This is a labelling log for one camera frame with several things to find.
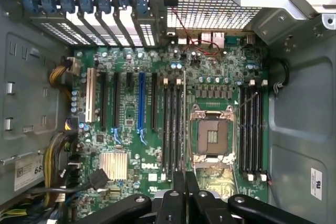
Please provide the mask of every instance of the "heatsink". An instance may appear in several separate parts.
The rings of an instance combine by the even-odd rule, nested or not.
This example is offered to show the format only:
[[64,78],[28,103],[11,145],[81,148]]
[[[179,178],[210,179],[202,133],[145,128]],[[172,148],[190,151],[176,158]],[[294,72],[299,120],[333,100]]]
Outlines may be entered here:
[[111,181],[127,180],[128,154],[101,153],[99,168],[104,170]]

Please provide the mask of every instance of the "gray case wall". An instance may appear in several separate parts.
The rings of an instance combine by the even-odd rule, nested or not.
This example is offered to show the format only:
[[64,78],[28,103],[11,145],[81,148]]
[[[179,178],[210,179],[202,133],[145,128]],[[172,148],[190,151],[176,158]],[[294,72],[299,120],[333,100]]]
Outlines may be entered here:
[[[290,81],[270,97],[269,161],[282,209],[314,223],[336,219],[336,33],[319,18],[279,44],[272,57],[289,62]],[[271,80],[284,70],[272,68]],[[311,195],[311,168],[322,172],[322,200]],[[271,191],[270,202],[275,204]]]
[[[50,88],[47,73],[66,52],[65,45],[10,21],[0,9],[0,205],[43,180],[14,191],[15,161],[43,152],[54,131],[64,128],[65,97]],[[15,83],[14,95],[6,94],[7,82]],[[13,118],[12,131],[4,130],[6,118]]]

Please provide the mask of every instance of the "motherboard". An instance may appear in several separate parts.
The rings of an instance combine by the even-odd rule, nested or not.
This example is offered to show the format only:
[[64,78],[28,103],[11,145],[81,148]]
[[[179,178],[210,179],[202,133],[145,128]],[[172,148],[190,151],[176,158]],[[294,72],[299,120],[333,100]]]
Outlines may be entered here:
[[246,36],[227,36],[220,51],[178,43],[75,51],[79,182],[97,168],[110,179],[81,192],[77,217],[131,194],[153,198],[172,188],[175,170],[193,171],[223,200],[243,193],[266,202],[266,55]]

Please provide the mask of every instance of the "red wire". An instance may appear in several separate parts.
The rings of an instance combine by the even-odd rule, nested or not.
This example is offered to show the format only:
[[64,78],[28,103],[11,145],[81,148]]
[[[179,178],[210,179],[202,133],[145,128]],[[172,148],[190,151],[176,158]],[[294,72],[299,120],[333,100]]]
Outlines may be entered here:
[[202,48],[200,48],[199,46],[195,45],[195,41],[193,41],[193,39],[191,38],[190,34],[188,33],[187,29],[185,28],[184,24],[182,23],[180,17],[178,16],[177,11],[176,11],[175,9],[172,9],[172,11],[173,11],[173,13],[176,15],[177,20],[180,22],[180,24],[181,24],[181,26],[182,26],[184,32],[185,32],[186,35],[187,35],[187,38],[188,38],[189,41],[191,42],[191,45],[195,46],[195,48],[196,48],[198,51],[200,51],[200,52],[202,52],[204,55],[208,55],[208,56],[210,56],[210,57],[215,57],[215,56],[220,52],[220,48],[219,48],[219,46],[218,46],[216,43],[212,42],[212,41],[208,41],[208,40],[203,40],[203,39],[201,39],[201,42],[209,43],[209,44],[214,45],[214,46],[217,47],[218,50],[217,50],[216,52],[214,52],[214,53],[204,51]]

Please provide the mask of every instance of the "green circuit board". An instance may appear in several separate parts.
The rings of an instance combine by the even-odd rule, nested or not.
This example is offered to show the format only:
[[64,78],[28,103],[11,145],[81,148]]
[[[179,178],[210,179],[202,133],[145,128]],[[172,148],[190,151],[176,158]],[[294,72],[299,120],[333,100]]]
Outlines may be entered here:
[[[201,127],[197,120],[190,121],[195,106],[204,111],[225,111],[228,106],[237,110],[236,124],[227,125],[226,141],[227,152],[230,153],[236,148],[235,152],[238,155],[240,106],[238,84],[247,83],[249,80],[260,82],[267,79],[267,70],[262,64],[262,59],[267,55],[266,47],[262,44],[246,46],[242,41],[239,37],[226,38],[225,49],[215,57],[206,56],[187,46],[168,46],[160,50],[99,48],[74,52],[74,57],[81,62],[80,75],[74,77],[72,87],[78,92],[78,97],[74,99],[76,109],[72,111],[72,117],[77,118],[81,126],[79,143],[75,150],[75,153],[80,155],[82,163],[79,180],[83,183],[96,168],[106,169],[106,162],[117,161],[120,165],[114,166],[116,170],[109,172],[112,177],[118,174],[124,178],[113,179],[106,189],[100,192],[93,190],[82,192],[77,205],[78,218],[134,193],[154,197],[157,191],[171,188],[171,177],[167,169],[163,169],[166,165],[165,160],[169,160],[167,153],[165,157],[163,156],[163,139],[170,139],[170,130],[173,132],[177,125],[179,132],[174,139],[179,139],[178,157],[175,156],[178,161],[173,162],[174,156],[168,154],[170,162],[173,163],[172,169],[179,167],[195,171],[201,189],[216,191],[223,199],[238,193],[239,190],[239,193],[267,201],[267,184],[260,179],[247,181],[239,172],[236,160],[230,165],[217,166],[214,163],[202,167],[195,165],[191,157],[197,154],[198,128]],[[249,71],[247,65],[257,65],[258,68]],[[97,70],[95,117],[92,123],[85,123],[88,68]],[[156,79],[153,78],[153,73],[157,73]],[[140,78],[144,78],[145,83],[142,108],[143,137],[138,129],[142,85]],[[152,86],[153,80],[156,82],[155,91]],[[267,92],[263,96],[265,128],[262,166],[266,169]],[[179,105],[176,105],[179,97],[182,98],[179,100]],[[174,150],[177,145],[171,143]],[[122,157],[113,156],[114,154],[120,154]]]

